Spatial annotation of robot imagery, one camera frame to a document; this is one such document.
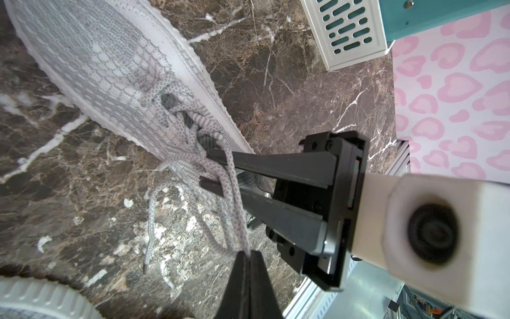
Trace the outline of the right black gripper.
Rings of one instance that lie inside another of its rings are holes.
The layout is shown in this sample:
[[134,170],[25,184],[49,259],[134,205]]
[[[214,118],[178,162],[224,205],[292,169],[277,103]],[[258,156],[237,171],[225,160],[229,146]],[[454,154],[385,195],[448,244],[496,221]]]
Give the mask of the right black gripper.
[[[243,208],[266,224],[281,258],[324,291],[342,291],[351,260],[369,141],[356,132],[324,132],[300,142],[303,153],[233,152]],[[269,178],[276,180],[271,188]]]

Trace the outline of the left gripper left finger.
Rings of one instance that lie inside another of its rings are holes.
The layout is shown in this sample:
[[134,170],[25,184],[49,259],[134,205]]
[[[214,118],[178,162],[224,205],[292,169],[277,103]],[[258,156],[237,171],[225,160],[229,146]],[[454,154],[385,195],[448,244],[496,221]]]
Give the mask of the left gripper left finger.
[[242,251],[236,255],[231,275],[215,318],[249,318],[249,258]]

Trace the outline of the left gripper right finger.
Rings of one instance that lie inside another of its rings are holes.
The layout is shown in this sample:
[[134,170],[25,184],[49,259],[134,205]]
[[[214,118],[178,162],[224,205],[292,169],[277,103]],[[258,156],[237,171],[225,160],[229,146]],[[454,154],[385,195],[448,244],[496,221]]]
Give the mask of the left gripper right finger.
[[250,254],[250,296],[248,313],[253,319],[283,319],[263,256],[259,251]]

